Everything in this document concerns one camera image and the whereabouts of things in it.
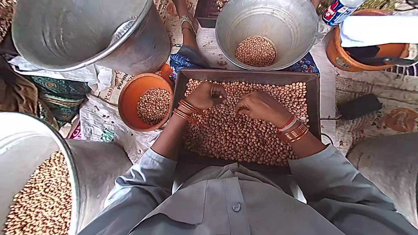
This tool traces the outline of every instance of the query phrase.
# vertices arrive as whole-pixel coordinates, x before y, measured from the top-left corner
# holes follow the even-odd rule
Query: shirt button
[[[232,206],[232,210],[238,212],[241,210],[241,204],[237,202],[235,205]]]

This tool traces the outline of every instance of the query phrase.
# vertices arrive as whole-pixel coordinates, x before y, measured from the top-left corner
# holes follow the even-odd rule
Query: bottle label
[[[356,9],[344,6],[339,0],[333,0],[322,15],[322,20],[329,26],[336,26]]]

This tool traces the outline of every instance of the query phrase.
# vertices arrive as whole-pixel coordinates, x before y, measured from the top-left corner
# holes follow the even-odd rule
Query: shelled peanut
[[[218,10],[222,10],[224,6],[229,2],[229,0],[216,0],[216,4],[218,5]]]
[[[140,97],[137,114],[149,125],[158,124],[170,109],[170,93],[164,89],[151,89]]]
[[[251,36],[238,44],[235,57],[246,65],[266,67],[273,64],[276,51],[264,37]]]
[[[201,82],[190,79],[185,96]],[[227,102],[205,110],[201,116],[193,114],[201,125],[188,125],[184,143],[186,150],[210,158],[288,166],[288,159],[295,159],[296,156],[290,145],[279,140],[276,126],[235,113],[235,105],[244,94],[265,91],[306,124],[309,121],[306,83],[297,82],[285,86],[245,82],[213,83],[224,86],[228,95]]]
[[[61,152],[55,152],[32,174],[10,206],[5,235],[64,235],[71,219],[71,185]]]

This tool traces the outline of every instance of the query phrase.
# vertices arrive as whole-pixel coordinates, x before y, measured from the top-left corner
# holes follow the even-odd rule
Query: shirt sleeve
[[[115,180],[104,210],[79,235],[126,235],[171,195],[177,161],[148,149]]]
[[[332,145],[289,165],[307,202],[332,199],[395,211],[395,206]]]

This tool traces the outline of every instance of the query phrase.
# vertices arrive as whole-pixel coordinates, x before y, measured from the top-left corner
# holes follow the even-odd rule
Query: orange plastic bowl
[[[170,109],[167,115],[156,125],[149,125],[143,122],[137,114],[139,98],[148,90],[161,88],[170,93]],[[119,96],[119,114],[122,121],[131,129],[137,131],[152,131],[164,125],[170,117],[171,106],[173,105],[173,88],[163,77],[156,74],[140,74],[132,78],[123,87]]]

